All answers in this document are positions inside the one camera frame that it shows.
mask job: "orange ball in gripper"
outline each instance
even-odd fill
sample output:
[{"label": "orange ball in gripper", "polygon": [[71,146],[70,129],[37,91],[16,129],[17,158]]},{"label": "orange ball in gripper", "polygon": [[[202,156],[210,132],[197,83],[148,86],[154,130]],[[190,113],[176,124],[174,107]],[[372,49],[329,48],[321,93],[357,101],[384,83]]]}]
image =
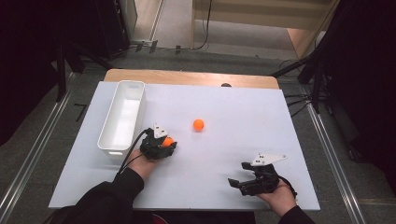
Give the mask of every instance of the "orange ball in gripper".
[{"label": "orange ball in gripper", "polygon": [[194,130],[197,132],[200,132],[204,128],[204,126],[204,121],[201,119],[196,119],[192,124],[192,127],[194,127]]},{"label": "orange ball in gripper", "polygon": [[171,138],[171,137],[166,137],[165,140],[163,140],[163,143],[161,144],[161,146],[163,147],[169,147],[171,146],[172,143],[174,143],[175,141]]}]

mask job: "person's right hand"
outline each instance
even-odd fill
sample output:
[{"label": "person's right hand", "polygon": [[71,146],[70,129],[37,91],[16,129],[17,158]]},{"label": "person's right hand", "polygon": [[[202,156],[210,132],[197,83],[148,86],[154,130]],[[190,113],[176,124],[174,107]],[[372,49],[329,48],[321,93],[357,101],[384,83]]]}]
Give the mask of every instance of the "person's right hand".
[{"label": "person's right hand", "polygon": [[297,205],[290,187],[281,179],[279,179],[279,184],[273,193],[262,193],[257,196],[266,201],[280,217],[283,217],[291,208]]}]

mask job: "table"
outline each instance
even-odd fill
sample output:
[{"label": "table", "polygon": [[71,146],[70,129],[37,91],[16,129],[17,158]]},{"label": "table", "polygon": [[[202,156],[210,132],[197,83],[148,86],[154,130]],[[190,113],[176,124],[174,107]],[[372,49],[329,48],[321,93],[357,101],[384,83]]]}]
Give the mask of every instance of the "table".
[{"label": "table", "polygon": [[[105,82],[99,83],[49,207],[76,203],[88,189],[111,181],[118,171],[119,167],[95,144],[117,81],[125,79],[147,83],[144,129],[160,120],[179,142],[174,155],[154,171],[134,201],[134,208],[268,209],[256,197],[241,196],[238,189],[228,186],[227,180],[254,178],[250,171],[242,169],[241,162],[251,161],[262,152],[287,154],[288,162],[275,164],[276,170],[293,183],[301,195],[298,203],[303,209],[319,210],[289,111],[273,77],[118,69],[109,70]],[[223,83],[233,87],[219,88]],[[202,133],[186,128],[191,125],[190,118],[197,116],[204,116],[207,121]]]},{"label": "table", "polygon": [[[297,56],[303,58],[319,33],[327,29],[338,3],[339,0],[213,0],[210,20],[288,28]],[[207,20],[208,9],[209,0],[192,1],[192,49],[195,20]]]}]

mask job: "metal strip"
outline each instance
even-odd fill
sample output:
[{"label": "metal strip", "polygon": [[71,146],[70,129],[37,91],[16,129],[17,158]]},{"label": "metal strip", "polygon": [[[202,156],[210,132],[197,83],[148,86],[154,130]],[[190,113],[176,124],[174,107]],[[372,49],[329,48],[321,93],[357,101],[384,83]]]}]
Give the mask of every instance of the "metal strip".
[{"label": "metal strip", "polygon": [[59,117],[62,115],[64,108],[70,98],[70,94],[73,90],[73,83],[76,80],[76,74],[71,73],[69,78],[67,79],[67,86],[69,86],[69,90],[65,93],[64,98],[55,104],[49,117],[44,124],[40,134],[38,135],[35,143],[28,156],[26,157],[21,169],[18,171],[12,183],[9,185],[6,194],[4,195],[1,204],[0,204],[0,223],[6,223],[9,216],[11,215],[12,210],[15,207],[18,199],[20,198],[24,187],[29,180],[30,175],[32,174],[35,166],[40,159],[41,154],[44,151],[46,144],[48,143],[50,136],[54,127],[56,126]]},{"label": "metal strip", "polygon": [[[302,87],[302,91],[304,94],[309,94],[309,90],[304,87]],[[347,176],[340,161],[337,158],[334,148],[332,147],[332,142],[329,135],[327,135],[320,114],[315,112],[315,109],[312,105],[308,106],[308,111],[317,130],[319,140],[323,146],[327,160],[332,169],[332,174],[334,175],[335,181],[337,182],[341,196],[343,197],[344,203],[346,205],[346,210],[349,213],[352,223],[365,224],[366,221],[359,206],[358,200],[355,197],[352,187],[350,187],[349,182],[347,181]]]}]

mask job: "person's left hand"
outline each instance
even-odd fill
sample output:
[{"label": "person's left hand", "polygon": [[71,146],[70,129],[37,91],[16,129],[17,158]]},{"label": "person's left hand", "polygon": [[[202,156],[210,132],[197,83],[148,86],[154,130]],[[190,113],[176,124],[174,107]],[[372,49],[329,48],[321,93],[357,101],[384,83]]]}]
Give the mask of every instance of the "person's left hand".
[{"label": "person's left hand", "polygon": [[142,155],[140,149],[133,150],[128,161],[134,158],[136,159],[129,163],[128,167],[137,172],[144,180],[147,180],[159,161],[148,161],[146,157]]}]

